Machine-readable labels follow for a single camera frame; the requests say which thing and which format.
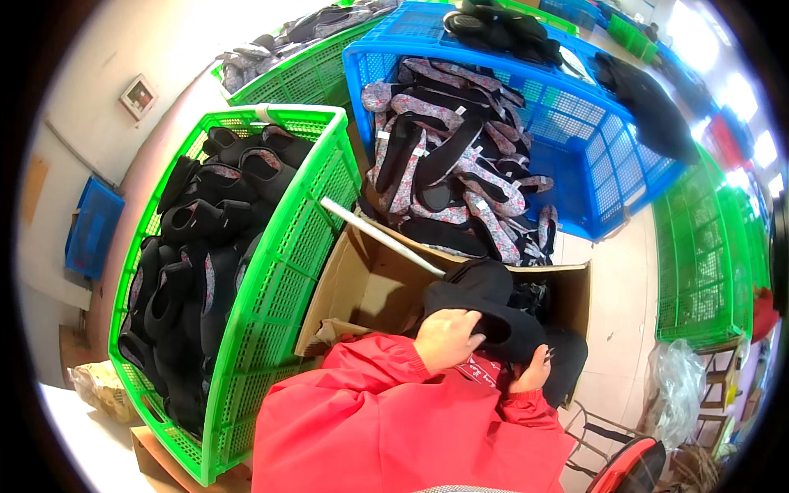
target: red jacket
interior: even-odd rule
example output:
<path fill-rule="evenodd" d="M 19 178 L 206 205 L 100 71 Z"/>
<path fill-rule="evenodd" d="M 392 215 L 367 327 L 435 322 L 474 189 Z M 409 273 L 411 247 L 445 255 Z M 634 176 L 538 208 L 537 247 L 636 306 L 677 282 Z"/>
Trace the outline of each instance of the red jacket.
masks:
<path fill-rule="evenodd" d="M 561 491 L 575 441 L 556 410 L 542 389 L 501 397 L 453 368 L 430 375 L 402 336 L 337 344 L 264 399 L 252 491 Z"/>

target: floor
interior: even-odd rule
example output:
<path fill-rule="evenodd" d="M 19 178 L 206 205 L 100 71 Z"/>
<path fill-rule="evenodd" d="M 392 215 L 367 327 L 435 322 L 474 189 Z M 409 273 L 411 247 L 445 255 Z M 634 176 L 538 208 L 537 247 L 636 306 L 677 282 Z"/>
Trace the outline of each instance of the floor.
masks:
<path fill-rule="evenodd" d="M 583 32 L 582 37 L 629 62 L 638 62 L 599 28 L 595 32 Z M 210 74 L 198 77 L 163 117 L 163 123 L 151 134 L 129 168 L 122 183 L 126 207 L 110 247 L 105 281 L 95 288 L 88 314 L 88 333 L 93 347 L 103 353 L 100 356 L 107 356 L 107 331 L 117 280 L 147 197 L 199 115 L 222 109 L 224 104 Z M 593 413 L 634 427 L 641 415 L 647 356 L 655 343 L 658 280 L 652 208 L 639 211 L 616 235 L 595 245 L 563 233 L 557 235 L 555 263 L 588 260 L 592 261 L 593 277 L 589 359 L 575 399 Z M 559 411 L 563 424 L 569 423 L 575 408 Z M 571 428 L 575 435 L 580 433 L 577 428 L 578 424 Z M 604 451 L 616 451 L 618 446 L 612 445 L 611 440 L 596 441 L 594 437 L 591 443 Z M 604 462 L 590 450 L 579 450 L 573 459 L 595 471 Z M 589 481 L 583 473 L 568 468 L 560 479 L 567 492 L 584 491 Z"/>

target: white tube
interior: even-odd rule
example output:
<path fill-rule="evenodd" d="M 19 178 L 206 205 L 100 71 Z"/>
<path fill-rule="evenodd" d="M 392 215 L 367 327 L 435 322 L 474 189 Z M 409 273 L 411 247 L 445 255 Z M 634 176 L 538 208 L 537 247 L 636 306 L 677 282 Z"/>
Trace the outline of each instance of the white tube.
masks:
<path fill-rule="evenodd" d="M 393 237 L 379 230 L 375 226 L 369 225 L 363 219 L 356 217 L 351 211 L 348 211 L 341 205 L 334 202 L 332 199 L 324 197 L 320 200 L 320 205 L 324 206 L 327 210 L 329 210 L 329 212 L 334 212 L 337 216 L 339 216 L 340 219 L 348 222 L 351 226 L 361 230 L 368 236 L 375 238 L 384 246 L 391 248 L 395 252 L 404 256 L 411 262 L 414 262 L 416 265 L 422 267 L 431 274 L 435 274 L 439 277 L 443 277 L 446 274 L 446 272 L 442 271 L 438 267 L 433 266 L 427 260 L 412 252 L 405 245 L 395 240 Z"/>

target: white wall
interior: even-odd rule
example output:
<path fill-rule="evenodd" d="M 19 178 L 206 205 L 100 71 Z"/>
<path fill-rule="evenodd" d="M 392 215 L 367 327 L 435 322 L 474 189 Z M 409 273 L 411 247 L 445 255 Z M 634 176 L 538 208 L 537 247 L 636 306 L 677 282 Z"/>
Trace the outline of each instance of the white wall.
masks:
<path fill-rule="evenodd" d="M 162 115 L 216 55 L 330 2 L 107 0 L 63 60 L 41 116 L 120 184 Z M 135 122 L 118 97 L 139 73 L 159 100 Z M 17 273 L 34 363 L 44 382 L 57 385 L 58 324 L 64 310 L 75 310 L 70 307 L 88 310 L 92 295 L 70 282 L 63 267 L 71 214 L 90 172 L 43 124 L 31 152 L 49 171 L 32 224 L 18 231 Z"/>

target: hand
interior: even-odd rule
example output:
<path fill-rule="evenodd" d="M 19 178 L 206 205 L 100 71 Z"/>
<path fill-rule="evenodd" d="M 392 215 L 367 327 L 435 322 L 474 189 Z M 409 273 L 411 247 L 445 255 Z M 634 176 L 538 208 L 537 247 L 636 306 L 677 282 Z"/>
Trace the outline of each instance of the hand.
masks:
<path fill-rule="evenodd" d="M 484 334 L 471 335 L 481 318 L 479 312 L 446 309 L 424 319 L 413 347 L 430 373 L 462 363 L 482 344 Z"/>
<path fill-rule="evenodd" d="M 547 354 L 548 346 L 543 344 L 534 350 L 527 369 L 524 370 L 522 365 L 515 366 L 515 380 L 510 383 L 510 394 L 541 389 L 545 385 L 545 380 L 551 374 L 551 361 L 545 361 Z"/>

